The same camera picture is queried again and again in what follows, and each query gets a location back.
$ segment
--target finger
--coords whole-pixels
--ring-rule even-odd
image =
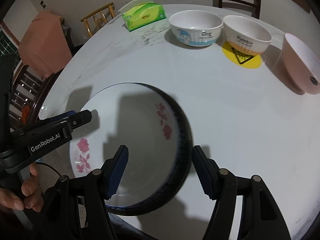
[[[32,175],[38,176],[39,173],[38,173],[38,168],[36,163],[31,163],[29,166],[29,169]]]
[[[38,189],[37,192],[35,192],[33,195],[24,199],[24,204],[26,208],[31,209],[40,204],[42,201],[43,199],[41,197],[41,191],[40,189]]]
[[[2,213],[12,214],[12,209],[11,208],[7,208],[7,207],[5,207],[3,205],[0,205],[0,211]]]
[[[31,196],[39,188],[39,177],[30,175],[30,178],[23,182],[21,191],[25,196]]]
[[[22,200],[18,198],[13,192],[5,188],[0,188],[0,205],[15,210],[24,209]]]
[[[38,204],[35,205],[32,209],[33,209],[34,211],[36,211],[36,212],[40,212],[41,209],[42,209],[42,207],[43,207],[43,204],[44,204],[43,198],[41,198],[41,200],[38,202]]]

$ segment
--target warning sign sticker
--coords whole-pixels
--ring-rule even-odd
[[[229,42],[226,42],[223,45],[222,51],[224,55],[226,55],[226,57],[230,59],[233,63],[244,68],[258,68],[260,67],[262,62],[260,55],[246,55],[231,47]]]

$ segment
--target white bowl with blue design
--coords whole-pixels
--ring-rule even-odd
[[[177,12],[170,16],[169,23],[178,41],[194,47],[215,43],[223,24],[220,17],[201,10]]]

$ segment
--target orange object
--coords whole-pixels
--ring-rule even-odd
[[[20,42],[19,55],[22,62],[42,79],[62,70],[72,55],[61,28],[60,16],[48,11],[39,13]]]
[[[25,106],[23,109],[22,109],[22,115],[21,115],[21,120],[22,120],[22,123],[25,124],[27,122],[27,118],[30,114],[30,106]]]

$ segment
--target tissue box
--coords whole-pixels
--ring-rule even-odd
[[[129,32],[166,18],[162,5],[155,3],[155,0],[133,0],[119,12]]]

